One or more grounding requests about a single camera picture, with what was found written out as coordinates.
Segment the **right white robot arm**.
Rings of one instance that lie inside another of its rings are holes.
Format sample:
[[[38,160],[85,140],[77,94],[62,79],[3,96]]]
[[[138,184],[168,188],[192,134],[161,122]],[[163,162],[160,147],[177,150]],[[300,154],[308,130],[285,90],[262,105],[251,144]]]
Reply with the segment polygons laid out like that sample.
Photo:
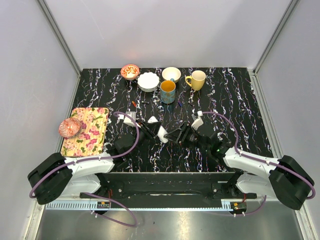
[[[221,141],[217,133],[204,124],[194,127],[184,122],[163,137],[181,146],[204,150],[210,159],[239,170],[239,176],[227,186],[227,192],[233,198],[255,193],[276,198],[292,210],[300,210],[305,200],[315,195],[314,181],[288,155],[278,159],[236,149]]]

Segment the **white remote control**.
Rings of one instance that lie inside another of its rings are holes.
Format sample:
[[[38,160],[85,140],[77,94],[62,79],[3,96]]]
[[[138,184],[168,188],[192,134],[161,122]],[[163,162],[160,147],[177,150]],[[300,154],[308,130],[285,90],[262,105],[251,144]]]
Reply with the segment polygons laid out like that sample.
[[[150,117],[147,122],[148,123],[161,123],[156,119],[155,116]],[[165,130],[165,128],[160,124],[159,130],[157,131],[157,136],[158,136],[159,140],[164,144],[166,144],[169,141],[167,138],[165,138],[165,135],[167,133],[168,132]]]

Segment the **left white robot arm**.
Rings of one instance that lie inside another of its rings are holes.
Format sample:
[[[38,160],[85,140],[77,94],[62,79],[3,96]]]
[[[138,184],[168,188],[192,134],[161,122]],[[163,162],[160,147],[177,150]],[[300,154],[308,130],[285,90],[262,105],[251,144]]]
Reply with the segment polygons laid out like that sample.
[[[27,176],[30,198],[45,205],[61,196],[84,192],[98,198],[106,196],[108,185],[99,180],[98,175],[120,169],[125,157],[132,155],[144,141],[154,138],[163,141],[167,133],[153,117],[148,122],[137,122],[135,126],[138,127],[136,133],[121,135],[108,152],[82,157],[66,157],[59,152],[51,154]]]

